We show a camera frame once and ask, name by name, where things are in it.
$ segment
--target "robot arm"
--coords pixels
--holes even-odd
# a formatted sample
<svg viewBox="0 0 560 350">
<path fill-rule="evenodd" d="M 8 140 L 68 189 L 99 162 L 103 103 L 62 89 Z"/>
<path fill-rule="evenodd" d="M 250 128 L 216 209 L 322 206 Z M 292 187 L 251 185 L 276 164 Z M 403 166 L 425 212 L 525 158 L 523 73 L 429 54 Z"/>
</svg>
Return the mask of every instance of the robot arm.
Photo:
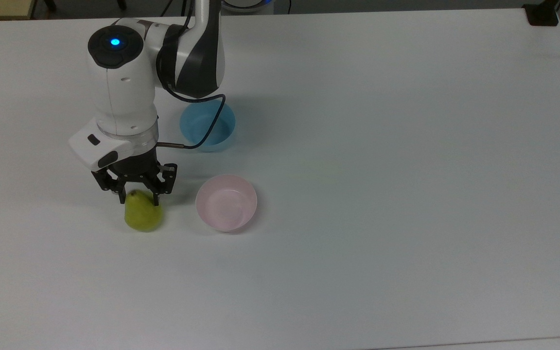
<svg viewBox="0 0 560 350">
<path fill-rule="evenodd" d="M 192 28 L 121 18 L 89 39 L 87 67 L 96 114 L 69 139 L 69 145 L 102 189 L 120 194 L 121 202 L 124 185 L 115 189 L 116 182 L 125 177 L 126 181 L 140 179 L 144 173 L 156 177 L 161 169 L 155 152 L 155 87 L 202 98 L 220 86 L 224 77 L 221 6 L 221 0 L 196 1 Z M 118 178 L 106 178 L 107 169 Z M 154 182 L 154 188 L 160 183 Z M 169 193 L 172 188 L 160 190 Z"/>
</svg>

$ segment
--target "pink bowl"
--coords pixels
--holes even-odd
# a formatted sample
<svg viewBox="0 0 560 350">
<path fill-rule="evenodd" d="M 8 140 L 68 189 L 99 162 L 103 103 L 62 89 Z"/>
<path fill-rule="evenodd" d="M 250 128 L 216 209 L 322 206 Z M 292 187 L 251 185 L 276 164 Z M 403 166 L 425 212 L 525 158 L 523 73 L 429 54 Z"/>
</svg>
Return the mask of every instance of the pink bowl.
<svg viewBox="0 0 560 350">
<path fill-rule="evenodd" d="M 223 232 L 237 230 L 256 211 L 256 191 L 237 175 L 218 175 L 205 182 L 196 195 L 196 210 L 207 225 Z"/>
</svg>

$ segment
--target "pear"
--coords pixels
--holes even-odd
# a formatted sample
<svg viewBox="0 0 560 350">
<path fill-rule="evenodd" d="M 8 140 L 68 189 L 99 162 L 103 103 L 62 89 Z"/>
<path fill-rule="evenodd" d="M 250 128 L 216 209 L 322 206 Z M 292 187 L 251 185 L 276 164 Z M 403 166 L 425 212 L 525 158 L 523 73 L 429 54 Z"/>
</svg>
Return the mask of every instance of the pear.
<svg viewBox="0 0 560 350">
<path fill-rule="evenodd" d="M 124 200 L 124 221 L 130 228 L 149 232 L 157 228 L 163 217 L 161 204 L 155 206 L 153 194 L 134 189 Z"/>
</svg>

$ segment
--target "white table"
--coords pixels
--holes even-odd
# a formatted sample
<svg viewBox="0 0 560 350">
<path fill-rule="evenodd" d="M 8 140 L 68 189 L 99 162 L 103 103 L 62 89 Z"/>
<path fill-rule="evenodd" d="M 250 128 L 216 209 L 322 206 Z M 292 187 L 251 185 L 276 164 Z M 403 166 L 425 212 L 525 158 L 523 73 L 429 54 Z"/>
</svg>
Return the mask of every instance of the white table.
<svg viewBox="0 0 560 350">
<path fill-rule="evenodd" d="M 560 26 L 224 18 L 236 144 L 162 149 L 165 223 L 135 233 L 67 146 L 93 114 L 87 38 L 111 22 L 0 22 L 0 350 L 560 337 Z M 182 140 L 185 105 L 157 94 L 160 138 Z M 258 191 L 240 235 L 193 206 L 220 173 Z"/>
</svg>

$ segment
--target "bowl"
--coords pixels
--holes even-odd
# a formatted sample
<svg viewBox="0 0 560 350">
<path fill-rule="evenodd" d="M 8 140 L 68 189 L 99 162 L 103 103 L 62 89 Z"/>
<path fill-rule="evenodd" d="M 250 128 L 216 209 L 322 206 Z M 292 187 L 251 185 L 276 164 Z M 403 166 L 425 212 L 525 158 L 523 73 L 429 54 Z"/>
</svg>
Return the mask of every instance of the bowl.
<svg viewBox="0 0 560 350">
<path fill-rule="evenodd" d="M 254 187 L 237 175 L 218 175 L 205 182 L 196 195 L 196 210 L 207 225 L 222 232 L 242 228 L 256 211 Z"/>
<path fill-rule="evenodd" d="M 220 108 L 220 103 L 219 100 L 213 100 L 190 104 L 185 108 L 180 116 L 178 126 L 180 132 L 191 144 L 198 144 L 206 135 L 213 118 L 215 118 L 217 109 Z M 206 141 L 198 147 L 198 150 L 217 152 L 226 149 L 231 144 L 235 124 L 235 113 L 228 104 L 224 104 L 222 113 L 220 113 L 213 130 Z"/>
</svg>

